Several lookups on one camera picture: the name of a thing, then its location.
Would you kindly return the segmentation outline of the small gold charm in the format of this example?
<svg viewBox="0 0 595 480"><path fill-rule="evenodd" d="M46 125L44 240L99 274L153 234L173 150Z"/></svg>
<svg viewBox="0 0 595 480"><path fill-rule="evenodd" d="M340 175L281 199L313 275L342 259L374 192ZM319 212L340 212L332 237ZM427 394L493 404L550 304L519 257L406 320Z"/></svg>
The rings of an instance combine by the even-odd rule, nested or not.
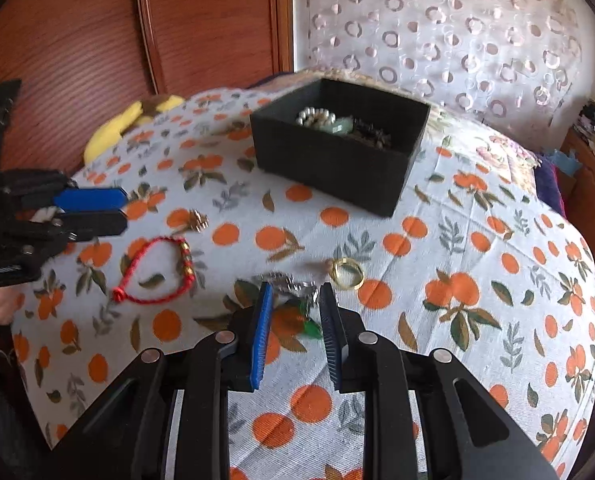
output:
<svg viewBox="0 0 595 480"><path fill-rule="evenodd" d="M188 222L186 222L186 229L188 231L202 232L207 229L208 226L209 222L206 214L201 214L201 212L196 209L191 209L189 211L189 219Z"/></svg>

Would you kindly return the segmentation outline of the pale green jade bangle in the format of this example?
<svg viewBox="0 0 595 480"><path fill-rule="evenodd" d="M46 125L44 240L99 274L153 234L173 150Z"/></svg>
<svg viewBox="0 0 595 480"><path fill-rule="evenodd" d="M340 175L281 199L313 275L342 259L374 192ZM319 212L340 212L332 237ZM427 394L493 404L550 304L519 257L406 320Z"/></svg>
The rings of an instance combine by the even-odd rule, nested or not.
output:
<svg viewBox="0 0 595 480"><path fill-rule="evenodd" d="M351 133L354 130L354 119L352 117L337 117L335 119L329 117L320 127L320 130L344 136L344 134Z"/></svg>

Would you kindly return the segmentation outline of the black square jewelry box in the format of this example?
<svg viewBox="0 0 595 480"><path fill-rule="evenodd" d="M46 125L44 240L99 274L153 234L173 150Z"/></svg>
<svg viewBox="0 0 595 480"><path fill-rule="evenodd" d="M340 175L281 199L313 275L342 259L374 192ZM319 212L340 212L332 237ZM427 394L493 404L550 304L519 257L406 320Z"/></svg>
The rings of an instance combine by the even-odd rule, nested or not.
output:
<svg viewBox="0 0 595 480"><path fill-rule="evenodd" d="M388 148L296 122L307 106L359 119ZM393 216L430 107L398 94L331 79L296 88L250 115L260 169L306 184L379 217Z"/></svg>

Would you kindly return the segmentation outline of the yellow plush toy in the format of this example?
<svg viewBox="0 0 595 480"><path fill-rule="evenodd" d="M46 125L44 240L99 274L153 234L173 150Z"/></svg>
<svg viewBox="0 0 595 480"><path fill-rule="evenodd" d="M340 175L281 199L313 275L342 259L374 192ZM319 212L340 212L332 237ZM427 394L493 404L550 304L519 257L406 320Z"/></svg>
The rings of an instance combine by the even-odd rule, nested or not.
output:
<svg viewBox="0 0 595 480"><path fill-rule="evenodd" d="M84 166L114 146L131 130L153 122L154 118L182 105L184 99L175 94L156 94L131 103L126 110L110 118L92 134L84 148Z"/></svg>

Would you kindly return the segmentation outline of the wooden sliding wardrobe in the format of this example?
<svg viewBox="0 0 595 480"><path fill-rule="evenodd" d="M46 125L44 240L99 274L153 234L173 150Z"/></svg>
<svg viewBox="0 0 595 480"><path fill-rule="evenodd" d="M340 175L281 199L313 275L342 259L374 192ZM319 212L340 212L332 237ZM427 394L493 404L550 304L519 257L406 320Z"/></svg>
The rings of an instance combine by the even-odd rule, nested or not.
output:
<svg viewBox="0 0 595 480"><path fill-rule="evenodd" d="M293 0L0 0L1 165L73 172L126 105L288 73L292 37Z"/></svg>

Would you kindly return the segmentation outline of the floral quilt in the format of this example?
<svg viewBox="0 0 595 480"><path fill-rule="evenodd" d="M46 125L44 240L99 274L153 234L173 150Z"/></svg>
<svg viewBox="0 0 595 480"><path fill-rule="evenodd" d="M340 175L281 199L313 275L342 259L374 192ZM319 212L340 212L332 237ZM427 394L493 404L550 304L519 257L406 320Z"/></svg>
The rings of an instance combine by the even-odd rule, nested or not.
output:
<svg viewBox="0 0 595 480"><path fill-rule="evenodd" d="M430 107L424 136L444 151L471 159L524 192L537 195L535 169L540 161L509 136L437 105Z"/></svg>

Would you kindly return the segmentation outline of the dark blue blanket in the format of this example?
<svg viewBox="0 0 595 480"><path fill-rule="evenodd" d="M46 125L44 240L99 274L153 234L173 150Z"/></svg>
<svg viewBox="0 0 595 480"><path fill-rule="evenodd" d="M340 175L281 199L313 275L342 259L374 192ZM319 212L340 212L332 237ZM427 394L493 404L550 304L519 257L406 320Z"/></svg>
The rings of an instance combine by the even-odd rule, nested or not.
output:
<svg viewBox="0 0 595 480"><path fill-rule="evenodd" d="M539 165L534 168L537 197L552 210L565 218L564 200L558 183L557 168L547 158L538 157Z"/></svg>

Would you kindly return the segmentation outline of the teal cloth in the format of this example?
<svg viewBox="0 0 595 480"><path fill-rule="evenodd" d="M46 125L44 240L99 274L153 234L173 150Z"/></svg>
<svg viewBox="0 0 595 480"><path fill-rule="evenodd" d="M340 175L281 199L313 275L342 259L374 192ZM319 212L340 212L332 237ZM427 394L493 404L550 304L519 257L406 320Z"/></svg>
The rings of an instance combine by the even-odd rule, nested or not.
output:
<svg viewBox="0 0 595 480"><path fill-rule="evenodd" d="M574 178L575 174L583 166L583 164L576 158L576 155L577 153L575 150L571 151L570 154L554 150L548 158L555 168L559 169L568 177Z"/></svg>

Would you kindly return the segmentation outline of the circle pattern sheer curtain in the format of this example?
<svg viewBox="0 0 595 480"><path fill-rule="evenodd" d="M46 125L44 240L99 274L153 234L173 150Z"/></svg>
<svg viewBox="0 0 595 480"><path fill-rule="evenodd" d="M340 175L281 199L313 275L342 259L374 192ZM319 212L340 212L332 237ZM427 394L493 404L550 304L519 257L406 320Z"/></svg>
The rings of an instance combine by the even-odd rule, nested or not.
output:
<svg viewBox="0 0 595 480"><path fill-rule="evenodd" d="M306 62L555 143L583 66L581 0L294 0Z"/></svg>

